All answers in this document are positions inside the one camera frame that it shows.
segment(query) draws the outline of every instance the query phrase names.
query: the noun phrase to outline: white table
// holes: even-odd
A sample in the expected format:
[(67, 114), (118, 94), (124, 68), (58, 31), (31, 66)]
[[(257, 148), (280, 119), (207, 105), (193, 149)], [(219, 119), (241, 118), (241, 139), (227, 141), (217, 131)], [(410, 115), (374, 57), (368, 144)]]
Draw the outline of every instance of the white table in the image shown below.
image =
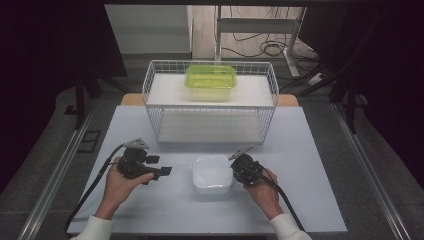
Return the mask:
[[(160, 155), (154, 167), (171, 166), (171, 175), (137, 187), (116, 212), (114, 232), (140, 235), (272, 234), (265, 215), (238, 182), (230, 192), (198, 194), (192, 182), (192, 161), (207, 154), (230, 155), (238, 145), (158, 144), (144, 107), (119, 106), (86, 188), (101, 165), (121, 143), (142, 137), (149, 154)], [(278, 175), (307, 232), (347, 231), (327, 175), (300, 107), (277, 108), (265, 143), (249, 154)], [(76, 215), (69, 232), (79, 233), (102, 198), (105, 178)], [(288, 212), (283, 200), (283, 209)]]

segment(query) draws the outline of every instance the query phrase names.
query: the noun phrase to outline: cable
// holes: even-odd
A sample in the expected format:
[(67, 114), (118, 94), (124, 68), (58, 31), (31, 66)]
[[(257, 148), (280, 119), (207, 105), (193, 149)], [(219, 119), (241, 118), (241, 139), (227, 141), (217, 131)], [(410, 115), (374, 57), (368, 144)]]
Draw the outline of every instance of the cable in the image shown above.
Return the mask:
[(72, 238), (73, 236), (71, 234), (68, 233), (68, 228), (69, 225), (71, 224), (72, 220), (74, 219), (75, 215), (78, 213), (78, 211), (81, 209), (82, 205), (85, 203), (85, 201), (87, 200), (88, 196), (90, 196), (91, 192), (93, 192), (94, 188), (97, 186), (97, 184), (99, 183), (100, 179), (102, 178), (103, 174), (106, 172), (106, 169), (109, 167), (109, 165), (114, 164), (111, 163), (111, 160), (113, 158), (113, 156), (119, 151), (119, 149), (121, 149), (125, 144), (121, 144), (119, 145), (113, 152), (112, 154), (109, 156), (108, 159), (106, 159), (105, 163), (103, 164), (102, 168), (100, 169), (99, 173), (97, 174), (96, 179), (94, 179), (93, 183), (91, 184), (91, 186), (87, 189), (87, 191), (84, 193), (83, 197), (81, 198), (81, 200), (79, 201), (77, 207), (74, 209), (74, 211), (71, 213), (71, 215), (69, 216), (68, 220), (66, 221), (65, 224), (65, 234), (69, 237)]
[(290, 201), (289, 201), (289, 199), (287, 198), (287, 195), (284, 193), (283, 189), (281, 189), (281, 187), (280, 187), (280, 186), (278, 186), (278, 184), (276, 184), (276, 183), (274, 182), (274, 180), (272, 180), (271, 176), (270, 176), (270, 178), (267, 178), (267, 177), (265, 177), (265, 176), (264, 176), (264, 175), (262, 175), (262, 174), (258, 174), (257, 172), (250, 170), (249, 168), (243, 167), (243, 169), (245, 169), (245, 170), (247, 170), (247, 171), (251, 172), (251, 173), (252, 173), (252, 174), (254, 174), (256, 177), (258, 177), (258, 178), (260, 178), (260, 179), (264, 180), (264, 181), (265, 181), (265, 182), (267, 182), (269, 185), (271, 185), (271, 187), (273, 187), (274, 189), (276, 189), (276, 190), (277, 190), (277, 192), (280, 194), (280, 196), (283, 198), (284, 202), (286, 203), (286, 205), (287, 205), (287, 207), (288, 207), (288, 209), (289, 209), (290, 213), (292, 214), (294, 221), (297, 223), (297, 226), (299, 227), (299, 229), (300, 229), (300, 230), (302, 230), (302, 231), (305, 231), (305, 229), (304, 229), (304, 228), (303, 228), (303, 226), (302, 226), (302, 223), (300, 222), (299, 218), (298, 218), (298, 217), (297, 217), (297, 215), (296, 215), (296, 212), (294, 211), (293, 207), (291, 206)]

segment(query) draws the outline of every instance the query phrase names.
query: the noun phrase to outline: white bowl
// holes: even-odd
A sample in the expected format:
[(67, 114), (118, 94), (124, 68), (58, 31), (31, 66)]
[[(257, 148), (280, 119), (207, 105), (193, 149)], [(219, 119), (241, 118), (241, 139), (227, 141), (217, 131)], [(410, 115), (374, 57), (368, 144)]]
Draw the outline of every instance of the white bowl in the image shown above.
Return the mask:
[(200, 194), (226, 193), (233, 179), (231, 162), (225, 155), (200, 156), (193, 161), (193, 183)]

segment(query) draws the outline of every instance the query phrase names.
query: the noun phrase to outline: hand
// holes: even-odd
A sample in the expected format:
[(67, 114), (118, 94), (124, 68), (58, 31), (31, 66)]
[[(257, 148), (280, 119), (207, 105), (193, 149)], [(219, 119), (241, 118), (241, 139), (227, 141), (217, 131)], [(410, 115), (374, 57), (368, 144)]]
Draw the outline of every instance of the hand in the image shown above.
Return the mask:
[(127, 179), (118, 170), (118, 162), (121, 157), (115, 158), (114, 164), (109, 169), (106, 177), (106, 186), (102, 202), (97, 209), (95, 217), (110, 220), (119, 208), (138, 185), (153, 178), (154, 174), (149, 173), (135, 179)]
[[(277, 175), (271, 172), (271, 170), (265, 169), (262, 175), (269, 178), (270, 176), (268, 173), (271, 175), (272, 180), (277, 183)], [(284, 213), (283, 209), (278, 204), (278, 192), (264, 180), (258, 179), (254, 184), (245, 184), (243, 187), (269, 220)]]

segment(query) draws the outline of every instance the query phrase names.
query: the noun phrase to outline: white wire rack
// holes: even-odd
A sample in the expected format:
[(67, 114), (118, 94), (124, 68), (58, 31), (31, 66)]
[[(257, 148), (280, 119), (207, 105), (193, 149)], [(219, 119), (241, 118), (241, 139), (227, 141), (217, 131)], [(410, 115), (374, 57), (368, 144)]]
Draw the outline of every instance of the white wire rack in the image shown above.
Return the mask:
[[(237, 86), (223, 101), (193, 100), (184, 86), (192, 65), (226, 65)], [(143, 96), (158, 142), (262, 144), (278, 103), (278, 85), (268, 62), (152, 61)]]

